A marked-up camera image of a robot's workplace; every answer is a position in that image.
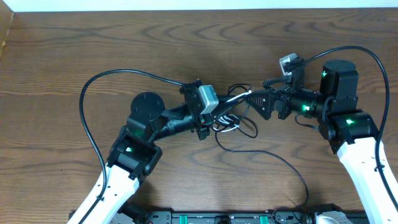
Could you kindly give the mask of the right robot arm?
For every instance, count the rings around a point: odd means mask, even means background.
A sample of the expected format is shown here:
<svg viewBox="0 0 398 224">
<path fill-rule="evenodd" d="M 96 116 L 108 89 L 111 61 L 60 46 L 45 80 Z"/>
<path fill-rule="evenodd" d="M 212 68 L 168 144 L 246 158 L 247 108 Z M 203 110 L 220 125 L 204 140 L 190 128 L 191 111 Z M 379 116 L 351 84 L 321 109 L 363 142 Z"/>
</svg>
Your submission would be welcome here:
<svg viewBox="0 0 398 224">
<path fill-rule="evenodd" d="M 372 117 L 357 107 L 358 72 L 347 60 L 323 64 L 319 91 L 303 88 L 303 68 L 295 68 L 284 86 L 249 94 L 246 102 L 264 119 L 273 111 L 280 119 L 291 113 L 316 118 L 318 131 L 344 165 L 370 223 L 397 223 L 397 209 L 389 191 L 397 195 L 397 181 L 389 167 L 380 133 Z"/>
</svg>

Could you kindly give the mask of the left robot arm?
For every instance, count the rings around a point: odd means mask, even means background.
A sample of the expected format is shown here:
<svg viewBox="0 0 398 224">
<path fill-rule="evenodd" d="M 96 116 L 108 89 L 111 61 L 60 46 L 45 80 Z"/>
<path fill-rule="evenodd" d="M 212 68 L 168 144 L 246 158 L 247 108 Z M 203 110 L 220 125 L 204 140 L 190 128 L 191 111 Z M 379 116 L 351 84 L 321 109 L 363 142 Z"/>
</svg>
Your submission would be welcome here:
<svg viewBox="0 0 398 224">
<path fill-rule="evenodd" d="M 184 103 L 169 110 L 153 92 L 133 99 L 131 114 L 111 147 L 104 172 L 70 223 L 109 223 L 162 156 L 156 140 L 188 130 L 197 133 L 200 140 L 209 136 L 211 112 L 219 103 L 213 86 L 197 80 L 182 85 L 180 92 Z"/>
</svg>

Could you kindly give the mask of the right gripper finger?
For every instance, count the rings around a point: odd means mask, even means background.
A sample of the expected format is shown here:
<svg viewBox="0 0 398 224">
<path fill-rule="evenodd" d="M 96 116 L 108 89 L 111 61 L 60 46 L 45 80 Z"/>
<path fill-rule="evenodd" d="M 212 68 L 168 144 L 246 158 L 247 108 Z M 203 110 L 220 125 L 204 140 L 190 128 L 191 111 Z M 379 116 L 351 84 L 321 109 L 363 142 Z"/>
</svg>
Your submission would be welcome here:
<svg viewBox="0 0 398 224">
<path fill-rule="evenodd" d="M 263 88 L 265 90 L 273 90 L 274 88 L 272 87 L 276 83 L 286 83 L 291 81 L 291 78 L 289 76 L 287 77 L 278 77 L 278 78 L 271 78 L 268 80 L 263 81 Z"/>
<path fill-rule="evenodd" d="M 252 92 L 245 97 L 245 102 L 253 107 L 265 120 L 269 120 L 275 110 L 275 96 L 272 90 Z"/>
</svg>

